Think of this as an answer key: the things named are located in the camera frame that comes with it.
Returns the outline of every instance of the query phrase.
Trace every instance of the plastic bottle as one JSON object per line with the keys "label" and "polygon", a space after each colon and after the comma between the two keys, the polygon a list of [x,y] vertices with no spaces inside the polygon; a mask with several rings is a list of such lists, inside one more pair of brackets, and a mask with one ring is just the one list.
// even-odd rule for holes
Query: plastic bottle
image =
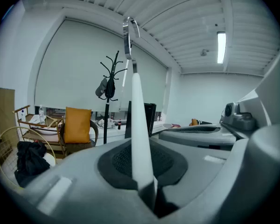
{"label": "plastic bottle", "polygon": [[119,119],[118,121],[118,129],[120,129],[120,126],[121,126],[121,119]]}
{"label": "plastic bottle", "polygon": [[25,116],[24,110],[22,110],[22,112],[21,112],[21,117],[22,117],[21,120],[26,122],[26,116]]}
{"label": "plastic bottle", "polygon": [[39,114],[39,123],[41,125],[44,125],[45,124],[45,115],[43,112],[42,105],[39,106],[38,114]]}

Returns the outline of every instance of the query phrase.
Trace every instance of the wire basket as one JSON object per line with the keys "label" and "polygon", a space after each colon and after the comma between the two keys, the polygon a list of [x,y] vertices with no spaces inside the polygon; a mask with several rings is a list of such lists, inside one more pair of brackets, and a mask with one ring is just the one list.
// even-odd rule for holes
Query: wire basket
{"label": "wire basket", "polygon": [[18,142],[19,141],[41,141],[52,153],[46,153],[44,159],[54,166],[56,164],[55,153],[50,144],[36,131],[26,127],[12,127],[0,135],[0,180],[8,187],[14,190],[22,189],[15,176],[18,160]]}

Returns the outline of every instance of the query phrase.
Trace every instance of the coat rack pole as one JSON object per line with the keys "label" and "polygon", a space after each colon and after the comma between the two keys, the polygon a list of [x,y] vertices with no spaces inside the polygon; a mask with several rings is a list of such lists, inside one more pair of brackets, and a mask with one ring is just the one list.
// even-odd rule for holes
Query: coat rack pole
{"label": "coat rack pole", "polygon": [[106,103],[106,108],[105,108],[105,120],[104,120],[104,144],[107,143],[109,100],[110,100],[110,94],[111,94],[112,84],[113,84],[113,80],[114,80],[114,72],[115,72],[115,68],[116,68],[116,61],[117,61],[118,53],[119,53],[119,50],[116,53],[115,60],[112,61],[112,68],[111,68],[111,73],[110,73],[109,86],[107,87],[107,92],[105,94],[105,96],[107,97],[107,103]]}

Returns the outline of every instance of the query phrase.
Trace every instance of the black coat rack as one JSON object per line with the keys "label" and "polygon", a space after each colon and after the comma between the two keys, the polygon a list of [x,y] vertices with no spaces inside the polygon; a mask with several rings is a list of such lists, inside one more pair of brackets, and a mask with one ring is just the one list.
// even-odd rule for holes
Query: black coat rack
{"label": "black coat rack", "polygon": [[124,71],[124,70],[127,70],[127,69],[123,69],[123,70],[119,70],[119,71],[117,71],[117,72],[115,73],[115,68],[116,68],[117,63],[123,63],[123,62],[118,62],[118,61],[117,61],[118,53],[119,53],[119,50],[118,50],[117,53],[116,53],[116,56],[115,56],[114,61],[113,61],[110,57],[106,56],[107,58],[109,58],[109,59],[112,61],[111,72],[110,72],[110,70],[101,62],[101,64],[102,64],[102,65],[108,70],[108,72],[109,72],[109,76],[108,76],[108,77],[107,77],[107,76],[104,76],[104,77],[105,77],[105,78],[110,78],[109,81],[108,81],[108,85],[107,85],[107,88],[106,88],[106,92],[105,92],[106,98],[103,99],[103,98],[99,97],[100,99],[103,99],[103,100],[107,99],[106,108],[105,108],[105,121],[104,121],[104,144],[107,143],[107,128],[108,128],[109,101],[110,101],[110,100],[111,100],[111,101],[116,101],[116,100],[118,100],[118,99],[112,100],[112,99],[110,98],[113,82],[114,82],[114,80],[118,80],[118,78],[116,79],[116,78],[114,78],[114,77],[115,77],[115,75],[116,75],[117,73],[119,73],[119,72],[121,72],[121,71]]}

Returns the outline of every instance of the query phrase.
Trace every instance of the ceiling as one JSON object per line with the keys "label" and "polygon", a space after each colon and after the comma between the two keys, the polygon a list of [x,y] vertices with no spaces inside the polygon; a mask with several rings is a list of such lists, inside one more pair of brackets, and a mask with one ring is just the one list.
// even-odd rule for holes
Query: ceiling
{"label": "ceiling", "polygon": [[[262,0],[79,1],[133,17],[184,74],[263,76],[280,50],[280,28]],[[223,64],[217,64],[219,31],[227,34]],[[207,50],[206,56],[201,56],[203,49]]]}

